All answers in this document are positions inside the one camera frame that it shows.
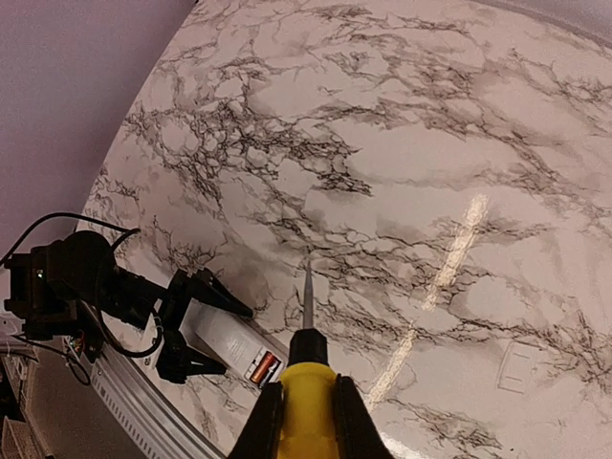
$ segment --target screwdriver handle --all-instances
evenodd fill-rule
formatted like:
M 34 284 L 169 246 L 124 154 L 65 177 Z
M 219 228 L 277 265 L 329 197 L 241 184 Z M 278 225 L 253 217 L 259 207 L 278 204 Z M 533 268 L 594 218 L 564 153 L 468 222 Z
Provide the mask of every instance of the screwdriver handle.
M 333 409 L 336 376 L 329 366 L 309 361 L 283 372 L 278 459 L 339 459 Z

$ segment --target marble table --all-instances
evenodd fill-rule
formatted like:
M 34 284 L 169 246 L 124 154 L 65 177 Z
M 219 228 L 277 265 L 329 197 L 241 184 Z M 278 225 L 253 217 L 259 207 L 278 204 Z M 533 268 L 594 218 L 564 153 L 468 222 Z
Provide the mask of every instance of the marble table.
M 331 363 L 398 457 L 609 458 L 611 121 L 612 53 L 519 14 L 200 2 L 86 212 L 142 228 L 126 267 L 207 266 L 284 344 L 310 257 Z M 231 449 L 255 389 L 149 373 Z

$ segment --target purple wall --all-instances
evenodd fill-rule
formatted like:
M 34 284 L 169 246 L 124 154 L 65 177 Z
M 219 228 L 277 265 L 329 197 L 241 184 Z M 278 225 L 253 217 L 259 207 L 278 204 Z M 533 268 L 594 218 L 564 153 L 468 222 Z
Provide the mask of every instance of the purple wall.
M 192 5 L 0 0 L 0 252 L 39 216 L 82 210 L 121 120 Z M 27 247 L 73 225 L 45 224 Z M 0 299 L 7 289 L 5 273 Z

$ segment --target screwdriver shaft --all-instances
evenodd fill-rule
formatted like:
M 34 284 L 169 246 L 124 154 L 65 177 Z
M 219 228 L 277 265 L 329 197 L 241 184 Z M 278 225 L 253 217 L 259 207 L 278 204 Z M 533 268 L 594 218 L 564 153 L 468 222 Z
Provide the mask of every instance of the screwdriver shaft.
M 302 328 L 315 328 L 315 297 L 313 292 L 313 274 L 310 259 L 306 264 L 306 281 L 304 282 L 304 318 Z

